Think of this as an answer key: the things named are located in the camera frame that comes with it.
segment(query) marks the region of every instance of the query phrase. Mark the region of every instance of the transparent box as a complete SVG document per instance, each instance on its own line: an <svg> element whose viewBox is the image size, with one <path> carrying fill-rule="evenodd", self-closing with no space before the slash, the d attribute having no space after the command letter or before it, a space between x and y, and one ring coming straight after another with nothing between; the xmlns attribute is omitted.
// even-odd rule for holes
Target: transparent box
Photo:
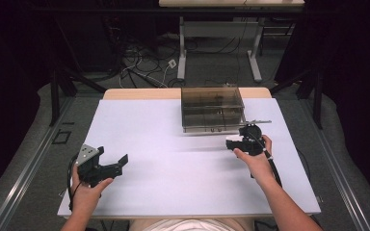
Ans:
<svg viewBox="0 0 370 231"><path fill-rule="evenodd" d="M246 122L245 106L235 87L182 88L184 133L234 131Z"/></svg>

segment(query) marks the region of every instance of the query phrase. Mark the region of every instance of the black curtain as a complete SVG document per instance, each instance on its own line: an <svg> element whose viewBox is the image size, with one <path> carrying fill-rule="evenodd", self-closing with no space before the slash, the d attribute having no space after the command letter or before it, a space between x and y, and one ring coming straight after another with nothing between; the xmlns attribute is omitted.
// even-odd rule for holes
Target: black curtain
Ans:
<svg viewBox="0 0 370 231"><path fill-rule="evenodd" d="M307 0L306 8L337 16L300 19L275 79L308 68L324 73L323 93L335 102L346 147L370 184L370 1ZM310 72L303 80L313 77Z"/></svg>
<svg viewBox="0 0 370 231"><path fill-rule="evenodd" d="M37 90L49 83L28 20L13 1L0 1L0 177L35 119Z"/></svg>

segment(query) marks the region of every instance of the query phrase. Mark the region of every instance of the human hand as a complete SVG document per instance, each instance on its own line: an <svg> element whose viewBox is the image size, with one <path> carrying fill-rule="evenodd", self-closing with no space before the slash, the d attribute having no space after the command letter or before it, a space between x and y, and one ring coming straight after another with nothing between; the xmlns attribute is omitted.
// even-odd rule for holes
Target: human hand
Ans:
<svg viewBox="0 0 370 231"><path fill-rule="evenodd" d="M272 155L272 141L266 135L263 135L262 138L265 141L267 151ZM251 156L248 153L241 151L239 148L233 149L233 152L236 154L237 158L246 163L251 175L256 179L259 185L267 180L275 179L272 168L270 167L269 161L264 152L256 156Z"/></svg>
<svg viewBox="0 0 370 231"><path fill-rule="evenodd" d="M80 216L90 217L97 206L98 200L104 189L113 182L113 178L108 178L98 183L94 188L86 182L81 182L77 173L77 166L73 167L73 185L71 190L73 196L73 211Z"/></svg>

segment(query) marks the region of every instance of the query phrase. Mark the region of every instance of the table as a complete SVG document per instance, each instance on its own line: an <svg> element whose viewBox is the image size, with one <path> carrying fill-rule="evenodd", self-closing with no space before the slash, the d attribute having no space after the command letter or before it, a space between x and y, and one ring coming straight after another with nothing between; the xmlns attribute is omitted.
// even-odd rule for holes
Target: table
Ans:
<svg viewBox="0 0 370 231"><path fill-rule="evenodd" d="M240 92L248 120L272 121L259 127L274 141L284 189L306 213L320 213L277 101L264 88ZM225 148L228 135L184 134L180 89L107 90L85 144L104 146L102 165L125 154L129 162L103 192L92 218L270 217L248 168ZM65 196L58 216L70 215L68 202Z"/></svg>
<svg viewBox="0 0 370 231"><path fill-rule="evenodd" d="M297 9L304 6L304 0L160 0L160 7L170 8L259 8L259 9ZM256 55L265 18L256 22L193 22L179 17L179 62L178 79L185 78L186 50L185 37L252 38L252 50L248 51L253 79L261 82L261 74Z"/></svg>

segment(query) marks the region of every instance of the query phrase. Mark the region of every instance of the person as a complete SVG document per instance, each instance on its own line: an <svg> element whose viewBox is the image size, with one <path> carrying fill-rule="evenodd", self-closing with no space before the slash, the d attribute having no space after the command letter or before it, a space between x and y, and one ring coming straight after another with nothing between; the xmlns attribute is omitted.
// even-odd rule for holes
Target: person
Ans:
<svg viewBox="0 0 370 231"><path fill-rule="evenodd" d="M263 139L266 143L266 149L272 155L272 141L266 135L263 135ZM235 148L233 153L246 163L251 175L266 195L279 230L322 230L278 184L264 153L251 156L238 148ZM84 182L80 183L77 176L77 167L73 168L72 180L74 209L62 228L63 231L85 230L101 192L113 182L113 179L110 178L100 182L94 188L89 188ZM130 231L253 230L247 222L249 221L245 218L135 219L131 220Z"/></svg>

